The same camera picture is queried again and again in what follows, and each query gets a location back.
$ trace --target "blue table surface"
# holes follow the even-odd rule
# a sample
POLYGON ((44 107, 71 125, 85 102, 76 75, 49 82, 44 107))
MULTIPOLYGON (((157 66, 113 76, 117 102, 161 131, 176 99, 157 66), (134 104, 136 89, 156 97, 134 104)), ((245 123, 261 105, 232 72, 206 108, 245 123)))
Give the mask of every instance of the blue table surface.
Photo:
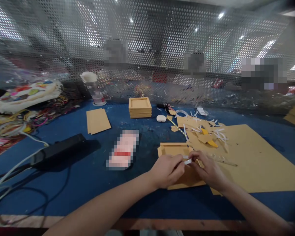
MULTIPOLYGON (((165 111, 152 108, 152 117, 130 119, 128 104, 107 104, 111 129, 87 133, 86 111, 96 109, 87 101, 82 106, 39 128, 37 137, 53 144, 82 133, 87 139, 83 151, 68 157, 47 172, 29 169, 5 185, 14 189, 0 201, 0 214, 65 216, 95 196, 148 170, 158 158, 160 142, 185 142, 180 132, 170 130, 170 122, 159 123, 156 116, 165 111), (133 167, 126 171, 108 171, 105 160, 123 129, 138 129, 142 134, 133 167)), ((218 119, 225 125, 247 124, 295 165, 295 126, 281 117, 241 114, 208 109, 207 120, 218 119)), ((0 174, 42 148, 26 138, 0 155, 0 174)), ((252 194, 288 221, 295 221, 295 191, 252 194)), ((242 220, 243 216, 228 200, 212 195, 209 186, 178 190, 159 189, 132 206, 123 218, 242 220)))

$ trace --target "person's left hand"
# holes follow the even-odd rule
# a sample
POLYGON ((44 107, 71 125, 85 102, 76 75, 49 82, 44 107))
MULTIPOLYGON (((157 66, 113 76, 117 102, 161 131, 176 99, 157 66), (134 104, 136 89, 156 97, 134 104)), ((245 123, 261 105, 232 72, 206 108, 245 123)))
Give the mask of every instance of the person's left hand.
POLYGON ((185 164, 182 160, 181 154, 160 156, 148 172, 151 184, 156 188, 167 188, 174 184, 185 172, 185 164))

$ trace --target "wooden table edge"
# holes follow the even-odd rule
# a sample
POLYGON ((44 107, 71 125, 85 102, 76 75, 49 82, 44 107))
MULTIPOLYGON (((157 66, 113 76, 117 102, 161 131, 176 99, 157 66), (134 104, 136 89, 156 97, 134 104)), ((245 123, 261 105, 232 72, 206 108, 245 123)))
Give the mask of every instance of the wooden table edge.
MULTIPOLYGON (((50 228, 62 218, 63 216, 0 215, 0 227, 50 228)), ((119 219, 112 229, 251 231, 246 221, 125 218, 119 219)))

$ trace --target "person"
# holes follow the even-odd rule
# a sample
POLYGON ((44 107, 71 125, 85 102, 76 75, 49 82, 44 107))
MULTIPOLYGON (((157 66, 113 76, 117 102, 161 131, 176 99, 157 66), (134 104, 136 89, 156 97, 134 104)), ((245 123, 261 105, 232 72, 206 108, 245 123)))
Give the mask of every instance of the person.
MULTIPOLYGON (((290 235, 292 225, 252 197, 223 174, 217 163, 201 151, 192 151, 190 165, 212 188, 225 196, 260 235, 290 235), (204 168, 194 161, 200 160, 204 168)), ((163 155, 152 169, 93 198, 47 230, 44 236, 104 235, 133 204, 159 188, 167 188, 184 173, 183 156, 163 155)))

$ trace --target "metal mesh screen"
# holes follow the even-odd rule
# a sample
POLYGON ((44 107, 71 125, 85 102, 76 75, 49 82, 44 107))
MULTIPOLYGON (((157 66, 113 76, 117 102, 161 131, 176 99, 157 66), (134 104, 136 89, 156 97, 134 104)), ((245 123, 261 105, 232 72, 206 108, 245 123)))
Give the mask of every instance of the metal mesh screen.
POLYGON ((90 98, 79 75, 92 71, 107 98, 281 112, 295 104, 293 34, 291 17, 190 2, 0 0, 0 86, 48 76, 90 98), (104 67, 107 40, 127 42, 125 68, 104 67), (184 75, 195 53, 206 56, 201 78, 184 75), (243 91, 243 57, 286 58, 289 92, 243 91))

